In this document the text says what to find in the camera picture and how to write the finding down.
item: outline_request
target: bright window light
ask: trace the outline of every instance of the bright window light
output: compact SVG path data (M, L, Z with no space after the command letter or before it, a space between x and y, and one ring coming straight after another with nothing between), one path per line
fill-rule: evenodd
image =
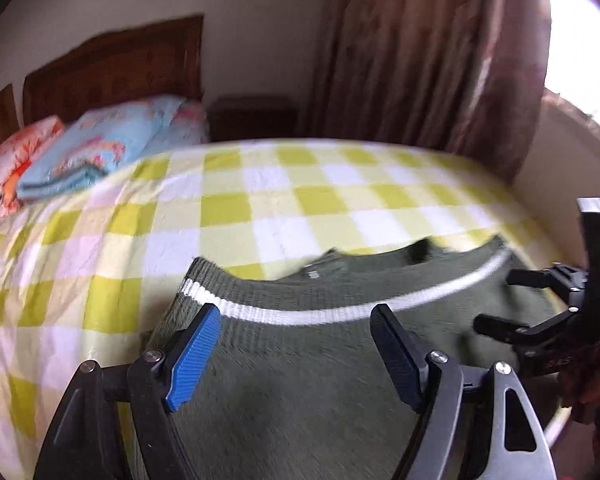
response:
M600 10L589 0L551 0L544 86L600 125Z

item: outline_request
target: white wall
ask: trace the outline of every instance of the white wall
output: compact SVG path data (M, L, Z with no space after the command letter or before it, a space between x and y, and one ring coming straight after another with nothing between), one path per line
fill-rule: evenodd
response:
M205 103L227 93L310 89L322 0L12 0L0 16L0 89L104 30L205 13Z
M585 265L576 198L600 196L600 140L563 110L543 102L514 192L570 263Z

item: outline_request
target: wooden nightstand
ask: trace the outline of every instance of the wooden nightstand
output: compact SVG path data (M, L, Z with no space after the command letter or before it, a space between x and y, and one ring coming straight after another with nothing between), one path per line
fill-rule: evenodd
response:
M285 96L227 96L208 111L212 142L293 137L298 108Z

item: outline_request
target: pillow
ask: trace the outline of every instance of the pillow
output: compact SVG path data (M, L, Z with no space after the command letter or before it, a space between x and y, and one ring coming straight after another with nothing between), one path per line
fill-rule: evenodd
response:
M177 115L180 108L185 102L184 97L178 97L175 95L158 95L156 97L149 97L144 100L147 104L154 109L156 116L162 118L161 127L168 126L174 116Z
M187 102L180 106L171 123L154 135L138 158L197 146L208 141L205 109L198 102Z
M83 114L24 172L16 188L18 198L40 200L84 189L137 160L183 101L162 96Z
M64 132L64 124L51 116L30 124L0 144L0 218L20 208L16 183L24 171Z

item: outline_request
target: curtain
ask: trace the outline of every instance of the curtain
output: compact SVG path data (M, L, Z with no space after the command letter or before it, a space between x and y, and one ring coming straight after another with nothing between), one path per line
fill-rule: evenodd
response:
M459 153L511 181L550 20L549 0L328 0L305 134Z

